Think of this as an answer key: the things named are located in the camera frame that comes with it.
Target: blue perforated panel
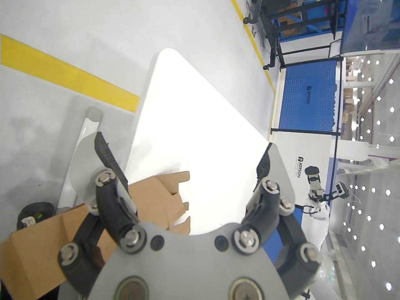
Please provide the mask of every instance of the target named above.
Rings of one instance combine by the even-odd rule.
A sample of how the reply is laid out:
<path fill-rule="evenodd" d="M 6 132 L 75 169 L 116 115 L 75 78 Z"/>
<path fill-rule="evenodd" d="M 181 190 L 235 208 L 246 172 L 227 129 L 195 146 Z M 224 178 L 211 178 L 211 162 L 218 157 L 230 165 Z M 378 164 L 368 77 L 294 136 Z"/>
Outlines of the blue perforated panel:
<path fill-rule="evenodd" d="M 336 61 L 287 67 L 279 128 L 331 132 L 335 78 Z"/>
<path fill-rule="evenodd" d="M 301 209 L 296 208 L 293 212 L 293 215 L 296 217 L 301 226 L 301 221 L 303 218 L 303 212 L 301 211 Z M 273 263 L 278 258 L 279 251 L 282 247 L 282 241 L 280 240 L 277 230 L 274 231 L 270 239 L 268 239 L 263 245 L 264 251 Z"/>

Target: cardboard flap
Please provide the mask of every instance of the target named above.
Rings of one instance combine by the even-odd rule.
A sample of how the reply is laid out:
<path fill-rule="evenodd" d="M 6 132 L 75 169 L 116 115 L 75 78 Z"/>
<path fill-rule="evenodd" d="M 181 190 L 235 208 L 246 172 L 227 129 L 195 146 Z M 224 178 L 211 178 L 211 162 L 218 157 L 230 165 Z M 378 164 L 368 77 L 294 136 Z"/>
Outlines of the cardboard flap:
<path fill-rule="evenodd" d="M 69 241 L 61 215 L 12 233 L 9 239 L 20 261 L 24 263 L 25 275 L 33 289 L 34 299 L 65 280 L 57 264 L 61 247 Z"/>
<path fill-rule="evenodd" d="M 180 235 L 190 234 L 190 216 L 185 220 L 185 222 L 172 227 L 170 232 Z"/>
<path fill-rule="evenodd" d="M 172 226 L 186 212 L 180 194 L 170 195 L 169 199 L 165 202 L 164 208 L 168 218 L 168 227 Z"/>
<path fill-rule="evenodd" d="M 163 229 L 168 228 L 168 218 L 161 202 L 161 195 L 165 193 L 170 196 L 170 194 L 156 177 L 130 184 L 128 191 L 137 207 L 140 221 L 152 222 Z"/>
<path fill-rule="evenodd" d="M 62 214 L 64 228 L 69 242 L 74 239 L 76 232 L 87 214 L 89 214 L 89 210 L 85 204 L 76 206 Z"/>
<path fill-rule="evenodd" d="M 36 299 L 33 289 L 26 277 L 24 266 L 10 239 L 6 239 L 1 244 L 0 260 L 0 267 L 2 268 L 1 279 L 3 283 L 7 285 L 8 293 L 13 295 L 13 299 Z"/>
<path fill-rule="evenodd" d="M 170 194 L 177 194 L 179 183 L 190 180 L 189 172 L 178 172 L 172 174 L 156 175 L 157 179 L 169 191 Z"/>

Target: white floor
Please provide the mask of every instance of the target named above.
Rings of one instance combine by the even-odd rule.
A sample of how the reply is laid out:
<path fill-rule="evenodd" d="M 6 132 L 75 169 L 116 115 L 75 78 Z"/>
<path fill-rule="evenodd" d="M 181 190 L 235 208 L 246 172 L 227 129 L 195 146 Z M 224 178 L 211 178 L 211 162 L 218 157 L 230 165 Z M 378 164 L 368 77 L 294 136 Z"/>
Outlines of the white floor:
<path fill-rule="evenodd" d="M 154 58 L 174 48 L 267 136 L 273 91 L 230 0 L 0 0 L 0 14 L 1 34 L 139 96 Z M 3 240 L 25 205 L 57 204 L 87 107 L 104 110 L 122 164 L 134 115 L 4 66 L 0 78 Z"/>

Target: joyson logo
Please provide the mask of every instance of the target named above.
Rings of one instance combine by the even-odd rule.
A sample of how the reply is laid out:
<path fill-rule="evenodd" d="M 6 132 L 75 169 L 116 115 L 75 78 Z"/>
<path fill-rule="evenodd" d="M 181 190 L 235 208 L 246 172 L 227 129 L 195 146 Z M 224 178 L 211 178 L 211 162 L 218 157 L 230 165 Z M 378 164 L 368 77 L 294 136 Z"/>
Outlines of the joyson logo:
<path fill-rule="evenodd" d="M 310 104 L 311 100 L 311 86 L 307 86 L 307 104 Z"/>
<path fill-rule="evenodd" d="M 303 170 L 303 157 L 297 157 L 296 158 L 296 165 L 294 167 L 294 176 L 300 178 L 301 172 Z"/>

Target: white tabletop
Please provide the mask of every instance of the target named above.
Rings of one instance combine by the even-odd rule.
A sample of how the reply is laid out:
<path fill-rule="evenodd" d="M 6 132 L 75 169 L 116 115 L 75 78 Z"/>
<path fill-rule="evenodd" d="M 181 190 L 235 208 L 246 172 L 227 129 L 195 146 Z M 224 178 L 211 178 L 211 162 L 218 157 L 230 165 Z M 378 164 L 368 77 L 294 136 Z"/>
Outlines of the white tabletop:
<path fill-rule="evenodd" d="M 191 216 L 191 234 L 240 222 L 267 140 L 173 49 L 158 56 L 143 98 L 129 183 L 189 170 L 190 181 L 179 188 L 189 211 L 179 222 Z"/>

